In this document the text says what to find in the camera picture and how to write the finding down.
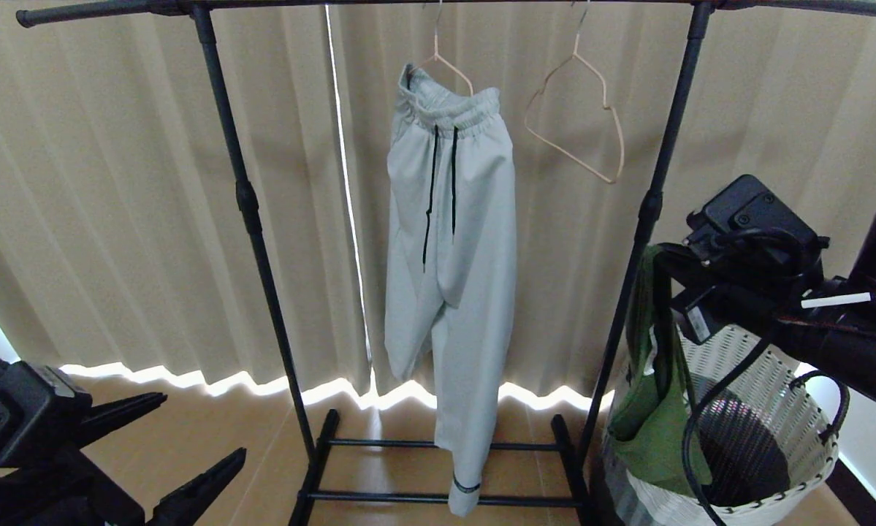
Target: curtain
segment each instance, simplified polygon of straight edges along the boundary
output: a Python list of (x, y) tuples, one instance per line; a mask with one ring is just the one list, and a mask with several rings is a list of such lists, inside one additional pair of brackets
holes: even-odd
[[(0, 324), (24, 359), (283, 375), (193, 21), (0, 2)], [(370, 364), (323, 7), (213, 16), (302, 386)]]
[[(15, 9), (47, 5), (0, 3), (0, 324), (10, 340), (41, 362), (280, 376), (194, 24), (15, 23)], [(589, 7), (581, 53), (607, 77), (627, 145), (622, 179), (606, 186), (522, 127), (584, 9), (447, 4), (441, 15), (442, 54), (476, 89), (501, 89), (519, 217), (506, 380), (538, 394), (564, 384), (588, 393), (598, 374), (691, 11)], [(344, 376), (365, 392), (370, 366), (378, 392), (397, 385), (382, 343), (385, 156), (398, 75), (430, 56), (435, 11), (330, 7), (344, 159), (323, 7), (214, 12), (306, 388)], [(597, 80), (569, 66), (530, 122), (610, 174), (617, 141), (599, 97)], [(833, 237), (826, 274), (848, 272), (876, 206), (876, 20), (771, 7), (712, 16), (655, 242), (682, 239), (686, 213), (742, 173)]]
[[(464, 3), (445, 4), (441, 14), (442, 56), (476, 90), (501, 90), (519, 219), (505, 377), (538, 394), (563, 384), (588, 393), (598, 374), (691, 13), (686, 4), (589, 7), (581, 54), (607, 77), (627, 147), (622, 179), (606, 186), (522, 127), (531, 94), (571, 53), (584, 9)], [(390, 116), (402, 64), (433, 53), (437, 7), (331, 11), (370, 350), (377, 372), (387, 372)], [(427, 69), (465, 93), (447, 69)], [(552, 79), (529, 118), (612, 174), (618, 146), (600, 98), (598, 81), (574, 64)], [(742, 173), (760, 177), (818, 233), (833, 237), (828, 276), (848, 272), (876, 206), (876, 20), (771, 7), (712, 16), (652, 239), (681, 240), (689, 210)], [(395, 380), (378, 374), (377, 383), (385, 392)]]

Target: rack vertical pole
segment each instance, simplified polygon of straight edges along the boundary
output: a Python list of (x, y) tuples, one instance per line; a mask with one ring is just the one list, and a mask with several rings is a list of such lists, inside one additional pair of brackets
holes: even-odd
[(272, 327), (278, 341), (278, 350), (281, 352), (281, 363), (283, 363), (285, 374), (288, 376), (288, 389), (294, 401), (294, 413), (298, 418), (298, 427), (301, 427), (301, 439), (304, 440), (308, 459), (313, 460), (315, 452), (311, 426), (308, 423), (305, 404), (301, 400), (301, 388), (298, 386), (297, 374), (294, 373), (292, 346), (288, 342), (288, 332), (285, 330), (281, 306), (278, 304), (278, 293), (275, 289), (275, 280), (272, 277), (272, 267), (268, 261), (268, 252), (265, 250), (262, 222), (259, 220), (259, 201), (253, 184), (250, 183), (250, 179), (246, 175), (246, 164), (243, 162), (243, 153), (240, 149), (240, 137), (237, 135), (237, 126), (233, 120), (230, 97), (226, 93), (224, 71), (220, 66), (220, 56), (217, 53), (217, 37), (213, 32), (213, 22), (210, 20), (210, 8), (206, 4), (192, 4), (191, 17), (194, 18), (194, 24), (197, 26), (197, 37), (204, 49), (207, 73), (210, 76), (210, 87), (213, 89), (217, 111), (220, 113), (220, 124), (224, 129), (224, 139), (226, 140), (226, 149), (230, 154), (233, 175), (237, 179), (237, 206), (240, 207), (240, 212), (243, 214), (243, 222), (246, 224), (246, 231), (250, 235), (251, 244), (253, 244), (256, 266), (259, 267), (259, 279), (262, 281), (265, 302), (268, 304)]
[(675, 85), (674, 96), (671, 99), (668, 123), (665, 124), (665, 134), (662, 136), (662, 144), (658, 150), (658, 160), (655, 161), (655, 172), (652, 174), (652, 183), (642, 204), (639, 206), (639, 222), (636, 224), (636, 233), (633, 237), (632, 252), (629, 254), (629, 263), (625, 266), (625, 276), (622, 279), (622, 287), (619, 299), (616, 302), (614, 319), (610, 326), (610, 334), (607, 337), (606, 349), (603, 356), (601, 374), (594, 389), (594, 397), (591, 400), (590, 410), (587, 412), (587, 422), (581, 433), (581, 440), (577, 445), (577, 462), (581, 466), (587, 461), (587, 450), (594, 436), (594, 426), (597, 425), (597, 416), (601, 409), (603, 393), (610, 381), (612, 365), (616, 357), (616, 349), (622, 337), (622, 328), (625, 326), (625, 314), (629, 308), (629, 297), (632, 294), (632, 286), (636, 280), (636, 272), (639, 269), (639, 260), (645, 251), (646, 245), (652, 237), (652, 230), (658, 222), (658, 216), (662, 210), (662, 189), (665, 186), (665, 177), (668, 175), (671, 154), (674, 152), (675, 141), (678, 140), (678, 132), (681, 129), (682, 117), (685, 115), (685, 106), (688, 104), (688, 94), (691, 91), (691, 81), (694, 80), (694, 72), (698, 66), (698, 54), (701, 53), (701, 43), (707, 33), (707, 24), (711, 13), (714, 12), (714, 2), (698, 1), (694, 4), (691, 13), (691, 26), (688, 28), (688, 46), (685, 47), (685, 56), (682, 58), (681, 71), (678, 74), (678, 83)]

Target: clothes hanger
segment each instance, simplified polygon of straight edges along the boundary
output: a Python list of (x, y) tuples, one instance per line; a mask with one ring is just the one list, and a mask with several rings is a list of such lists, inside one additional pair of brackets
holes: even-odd
[[(578, 53), (578, 51), (577, 51), (578, 46), (581, 43), (581, 27), (584, 26), (584, 18), (587, 17), (587, 11), (589, 9), (590, 9), (590, 0), (587, 0), (587, 7), (584, 8), (584, 14), (581, 15), (581, 21), (580, 21), (580, 23), (577, 24), (577, 34), (575, 34), (575, 36), (574, 36), (574, 51), (571, 51), (571, 56), (565, 58), (565, 60), (562, 61), (561, 64), (558, 64), (555, 67), (555, 69), (552, 69), (551, 72), (548, 73), (548, 75), (545, 77), (544, 82), (541, 84), (541, 87), (538, 88), (537, 92), (532, 94), (532, 99), (529, 99), (527, 106), (525, 106), (525, 119), (522, 119), (522, 123), (525, 125), (525, 129), (528, 130), (528, 133), (533, 134), (533, 136), (535, 136), (536, 139), (540, 140), (541, 142), (544, 142), (545, 144), (547, 144), (548, 146), (551, 146), (552, 148), (555, 148), (555, 150), (558, 150), (558, 152), (564, 153), (565, 156), (567, 156), (569, 159), (571, 159), (572, 161), (574, 161), (577, 164), (581, 164), (581, 166), (584, 167), (584, 169), (586, 169), (590, 173), (594, 174), (595, 176), (600, 177), (602, 180), (604, 180), (604, 182), (606, 182), (608, 184), (613, 184), (613, 183), (616, 183), (616, 180), (619, 180), (619, 176), (621, 176), (621, 174), (622, 174), (622, 166), (624, 166), (624, 164), (625, 164), (625, 141), (622, 139), (622, 126), (619, 123), (619, 116), (616, 114), (616, 110), (612, 106), (610, 106), (610, 104), (607, 102), (607, 81), (606, 81), (606, 79), (604, 79), (603, 75), (591, 63), (589, 63), (587, 59), (584, 59), (584, 57), (581, 57), (580, 53)], [(614, 118), (614, 124), (616, 126), (616, 134), (619, 137), (619, 167), (616, 169), (616, 175), (614, 177), (612, 177), (612, 179), (603, 175), (601, 173), (601, 171), (595, 169), (595, 167), (591, 167), (590, 164), (585, 163), (581, 159), (578, 159), (578, 157), (575, 156), (573, 153), (568, 152), (567, 150), (565, 150), (564, 148), (561, 148), (557, 144), (554, 144), (551, 140), (545, 139), (545, 137), (542, 137), (538, 132), (531, 129), (531, 126), (528, 126), (528, 110), (531, 109), (532, 103), (535, 102), (535, 99), (538, 99), (542, 94), (545, 93), (545, 89), (548, 87), (548, 81), (552, 79), (552, 76), (554, 76), (554, 74), (557, 73), (557, 71), (559, 69), (562, 69), (562, 67), (567, 66), (568, 63), (571, 63), (571, 61), (574, 61), (574, 60), (580, 62), (582, 64), (582, 66), (585, 67), (585, 69), (589, 70), (591, 73), (593, 73), (595, 76), (597, 76), (597, 78), (601, 81), (601, 86), (603, 87), (603, 103), (601, 104), (601, 106), (603, 107), (604, 110), (610, 111), (610, 113), (612, 114), (612, 117)]]
[(438, 23), (441, 21), (441, 11), (444, 10), (444, 0), (438, 0), (438, 17), (435, 19), (435, 54), (433, 56), (428, 57), (424, 60), (423, 63), (418, 64), (418, 66), (412, 67), (411, 70), (408, 70), (408, 76), (411, 79), (411, 74), (415, 72), (415, 70), (421, 69), (425, 66), (425, 64), (438, 62), (447, 66), (453, 73), (455, 73), (458, 77), (461, 77), (467, 83), (468, 89), (471, 90), (471, 96), (473, 96), (473, 83), (471, 80), (467, 78), (467, 75), (464, 75), (464, 72), (458, 70), (454, 64), (451, 64), (444, 57), (441, 56), (441, 53), (438, 52)]

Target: wooden floor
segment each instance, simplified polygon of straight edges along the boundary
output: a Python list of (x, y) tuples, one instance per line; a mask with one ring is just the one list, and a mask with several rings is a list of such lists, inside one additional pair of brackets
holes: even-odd
[[(307, 460), (288, 392), (251, 395), (238, 386), (211, 397), (201, 387), (178, 389), (161, 381), (136, 385), (119, 377), (76, 378), (96, 403), (143, 392), (164, 392), (168, 401), (157, 411), (89, 446), (85, 452), (134, 499), (148, 517), (161, 496), (187, 482), (237, 447), (248, 450), (246, 465), (207, 510), (201, 525), (287, 524)], [(429, 440), (434, 412), (408, 399), (385, 411), (357, 409), (338, 395), (308, 407), (315, 433), (328, 408), (340, 410), (338, 436)], [(514, 399), (499, 406), (497, 440), (552, 442), (551, 417), (561, 412), (574, 434), (582, 412), (563, 403), (535, 412)], [(441, 450), (370, 450), (335, 447), (321, 487), (387, 492), (447, 492), (451, 477), (448, 453)], [(568, 496), (557, 453), (491, 452), (484, 471), (485, 494)], [(467, 519), (452, 516), (447, 506), (379, 503), (317, 503), (312, 526), (452, 525), (574, 525), (568, 509), (479, 506)], [(824, 486), (815, 490), (782, 525), (856, 525), (855, 520)]]

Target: black metal clothes rack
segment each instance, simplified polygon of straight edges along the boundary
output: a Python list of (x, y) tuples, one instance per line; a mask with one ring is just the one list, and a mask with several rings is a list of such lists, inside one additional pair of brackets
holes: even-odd
[[(448, 2), (522, 2), (527, 0), (447, 0)], [(657, 3), (681, 3), (680, 0), (596, 0), (604, 1), (628, 1), (628, 2), (657, 2)], [(16, 19), (24, 27), (33, 27), (41, 23), (54, 23), (54, 21), (80, 20), (97, 17), (116, 16), (133, 13), (154, 13), (164, 16), (190, 16), (197, 26), (197, 36), (204, 50), (204, 60), (207, 63), (207, 73), (210, 74), (210, 86), (216, 99), (217, 111), (220, 114), (221, 127), (224, 130), (227, 150), (230, 162), (236, 178), (237, 206), (243, 216), (259, 270), (265, 292), (265, 302), (272, 320), (280, 349), (281, 359), (285, 373), (288, 376), (289, 386), (294, 400), (295, 415), (298, 426), (305, 443), (308, 454), (308, 470), (304, 478), (301, 490), (298, 492), (297, 502), (289, 520), (289, 526), (303, 526), (311, 519), (311, 509), (318, 500), (354, 500), (364, 503), (447, 503), (446, 494), (433, 493), (371, 493), (371, 492), (333, 492), (333, 490), (321, 489), (321, 477), (324, 475), (324, 467), (327, 457), (333, 446), (374, 446), (374, 447), (405, 447), (406, 449), (428, 449), (435, 447), (429, 441), (409, 440), (365, 440), (335, 438), (340, 415), (334, 409), (327, 413), (324, 426), (317, 440), (313, 439), (311, 426), (308, 425), (308, 416), (305, 412), (304, 402), (301, 400), (301, 390), (298, 386), (297, 374), (294, 370), (291, 344), (285, 330), (283, 313), (275, 280), (272, 276), (270, 260), (262, 235), (262, 225), (259, 219), (259, 203), (246, 174), (246, 164), (240, 149), (240, 139), (237, 136), (237, 127), (233, 119), (233, 111), (230, 107), (230, 99), (227, 96), (224, 74), (221, 70), (220, 56), (217, 51), (217, 39), (214, 36), (213, 24), (210, 20), (210, 11), (215, 9), (241, 9), (241, 7), (270, 7), (270, 6), (306, 6), (306, 4), (410, 4), (418, 3), (415, 0), (107, 0), (91, 4), (74, 4), (74, 6), (51, 7), (50, 9), (20, 10), (16, 13)], [(682, 116), (685, 114), (685, 105), (688, 103), (688, 94), (691, 81), (698, 63), (698, 54), (701, 52), (701, 43), (709, 23), (709, 17), (716, 9), (746, 9), (746, 7), (787, 7), (788, 9), (807, 9), (816, 11), (829, 11), (861, 16), (876, 17), (876, 1), (872, 0), (706, 0), (692, 3), (691, 23), (688, 28), (688, 43), (685, 46), (682, 57), (681, 70), (675, 85), (674, 97), (671, 100), (668, 123), (665, 126), (665, 134), (662, 137), (661, 147), (658, 151), (658, 160), (655, 162), (655, 172), (652, 174), (651, 186), (645, 193), (639, 206), (639, 222), (633, 238), (633, 247), (629, 254), (625, 276), (622, 280), (619, 299), (616, 303), (614, 319), (610, 327), (609, 336), (605, 346), (605, 354), (597, 386), (594, 390), (590, 410), (587, 414), (587, 422), (582, 430), (581, 440), (575, 448), (568, 435), (568, 428), (561, 415), (555, 415), (552, 419), (552, 432), (555, 436), (554, 443), (494, 443), (491, 449), (505, 449), (517, 451), (542, 451), (558, 453), (564, 467), (565, 478), (571, 490), (568, 497), (541, 497), (541, 496), (481, 496), (480, 504), (486, 506), (532, 506), (532, 507), (572, 507), (577, 511), (581, 526), (594, 526), (601, 523), (598, 518), (595, 501), (584, 482), (582, 468), (587, 461), (587, 452), (594, 434), (594, 426), (601, 400), (605, 392), (607, 382), (610, 379), (612, 365), (616, 351), (622, 336), (622, 326), (625, 323), (629, 297), (631, 296), (633, 281), (638, 270), (639, 259), (648, 244), (655, 222), (661, 213), (662, 189), (668, 175), (671, 155), (674, 152), (675, 141), (681, 129)]]

